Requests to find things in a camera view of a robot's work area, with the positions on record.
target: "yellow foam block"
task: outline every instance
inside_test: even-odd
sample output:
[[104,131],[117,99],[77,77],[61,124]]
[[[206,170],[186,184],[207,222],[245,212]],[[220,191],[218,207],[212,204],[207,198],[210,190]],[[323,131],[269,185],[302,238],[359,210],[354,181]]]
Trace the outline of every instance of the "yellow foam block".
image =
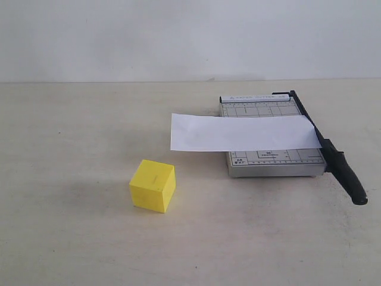
[[174,166],[142,160],[130,181],[132,203],[136,207],[165,213],[176,189]]

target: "table surface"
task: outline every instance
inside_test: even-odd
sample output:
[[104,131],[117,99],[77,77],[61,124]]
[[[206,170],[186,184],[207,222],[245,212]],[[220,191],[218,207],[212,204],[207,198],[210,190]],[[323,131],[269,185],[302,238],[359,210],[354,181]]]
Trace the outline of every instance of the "table surface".
[[[170,151],[171,113],[296,90],[369,197],[331,174],[230,179]],[[381,80],[0,85],[0,285],[380,285]],[[166,214],[132,206],[142,159],[174,164]]]

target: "paper strip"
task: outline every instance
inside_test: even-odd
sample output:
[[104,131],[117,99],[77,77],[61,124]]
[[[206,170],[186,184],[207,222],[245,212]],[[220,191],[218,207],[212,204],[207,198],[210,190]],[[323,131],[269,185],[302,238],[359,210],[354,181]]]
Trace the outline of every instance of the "paper strip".
[[172,114],[171,150],[198,152],[321,148],[305,116],[260,118]]

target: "guillotine paper cutter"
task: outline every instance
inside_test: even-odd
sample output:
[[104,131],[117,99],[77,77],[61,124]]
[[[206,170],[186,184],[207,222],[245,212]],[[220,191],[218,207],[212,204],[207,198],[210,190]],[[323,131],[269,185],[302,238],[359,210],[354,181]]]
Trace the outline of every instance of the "guillotine paper cutter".
[[314,126],[321,148],[227,152],[229,175],[239,177],[332,175],[356,205],[368,202],[366,192],[344,153],[320,133],[295,91],[271,95],[220,97],[223,117],[268,117],[304,115]]

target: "wall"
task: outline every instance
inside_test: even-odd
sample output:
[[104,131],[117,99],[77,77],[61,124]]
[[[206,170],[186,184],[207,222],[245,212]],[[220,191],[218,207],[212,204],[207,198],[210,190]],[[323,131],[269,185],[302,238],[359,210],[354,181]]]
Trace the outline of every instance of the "wall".
[[0,82],[381,77],[381,4],[0,0]]

